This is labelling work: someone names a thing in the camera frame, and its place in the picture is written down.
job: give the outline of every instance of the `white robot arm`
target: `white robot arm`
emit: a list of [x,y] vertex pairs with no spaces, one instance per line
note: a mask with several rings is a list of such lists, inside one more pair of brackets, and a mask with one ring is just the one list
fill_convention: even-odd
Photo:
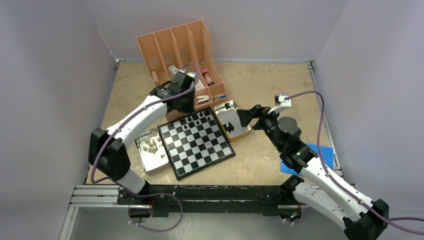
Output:
[[[311,186],[298,176],[290,177],[282,187],[292,193],[294,199],[311,206],[338,224],[349,239],[376,239],[387,227],[387,223],[369,211],[364,204],[384,216],[389,217],[389,206],[381,199],[373,201],[334,173],[327,165],[323,165],[318,155],[300,140],[301,130],[296,120],[282,117],[277,120],[279,113],[291,106],[288,95],[275,95],[276,107],[255,105],[249,110],[238,110],[241,126],[257,118],[252,127],[263,130],[280,154],[283,163],[314,182],[318,188]],[[353,193],[357,199],[347,194],[330,178],[339,183],[344,189]]]
[[145,194],[149,183],[130,168],[127,149],[152,123],[170,111],[194,112],[193,90],[177,97],[193,87],[194,81],[192,76],[179,71],[173,81],[154,88],[143,103],[121,121],[106,130],[96,128],[91,133],[88,162],[131,192]]

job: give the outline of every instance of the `orange plastic organizer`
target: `orange plastic organizer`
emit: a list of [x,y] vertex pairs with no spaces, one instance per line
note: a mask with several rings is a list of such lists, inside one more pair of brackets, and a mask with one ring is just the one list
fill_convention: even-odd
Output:
[[[156,72],[159,83],[152,81],[155,87],[172,80],[173,77],[168,73],[170,66],[174,65],[181,69],[185,63],[193,62],[198,64],[200,69],[208,68],[210,77],[215,82],[214,85],[208,86],[205,79],[200,76],[205,88],[196,91],[195,96],[208,95],[209,102],[197,104],[195,101],[195,110],[227,101],[225,84],[215,69],[209,30],[202,20],[138,36],[136,39],[150,74],[152,71]],[[189,67],[188,70],[195,72],[193,67]],[[221,96],[226,97],[214,101],[214,97]],[[166,119],[172,121],[184,115],[172,111],[166,115]]]

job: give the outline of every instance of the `wooden tabletop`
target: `wooden tabletop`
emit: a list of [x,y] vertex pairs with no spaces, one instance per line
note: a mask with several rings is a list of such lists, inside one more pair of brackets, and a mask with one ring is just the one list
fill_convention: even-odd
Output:
[[[276,93],[293,95],[313,90],[313,83],[305,64],[215,64],[225,83],[228,99],[234,100],[240,109],[250,109],[256,104],[275,106]],[[119,122],[138,107],[154,87],[144,63],[124,62],[119,65],[102,129]],[[292,107],[280,114],[297,120],[305,143],[316,144],[320,121],[320,108],[314,94],[306,94],[292,100]],[[166,118],[151,127],[166,123]],[[325,130],[321,132],[321,145],[328,146]],[[262,131],[252,133],[231,143],[235,156],[177,181],[171,165],[146,174],[143,171],[135,144],[128,149],[131,168],[150,184],[188,185],[280,185],[290,174],[280,172],[279,153]],[[105,175],[99,170],[96,179]],[[104,181],[102,184],[113,184]]]

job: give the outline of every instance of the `red bottle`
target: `red bottle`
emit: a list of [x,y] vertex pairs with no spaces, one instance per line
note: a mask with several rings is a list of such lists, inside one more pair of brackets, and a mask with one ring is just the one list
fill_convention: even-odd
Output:
[[208,86],[212,86],[215,84],[214,80],[212,80],[211,75],[209,74],[209,69],[207,69],[206,67],[202,68],[200,70],[201,75],[203,76],[204,80],[206,81],[206,84]]

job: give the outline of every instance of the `gray wall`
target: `gray wall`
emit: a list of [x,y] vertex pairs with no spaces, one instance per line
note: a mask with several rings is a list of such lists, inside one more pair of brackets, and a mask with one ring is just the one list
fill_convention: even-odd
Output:
[[0,239],[58,239],[115,63],[83,0],[0,1]]
[[424,217],[423,13],[420,0],[349,0],[314,64],[346,179],[392,217]]
[[136,36],[203,19],[216,60],[309,61],[347,0],[86,0],[115,58],[143,59]]

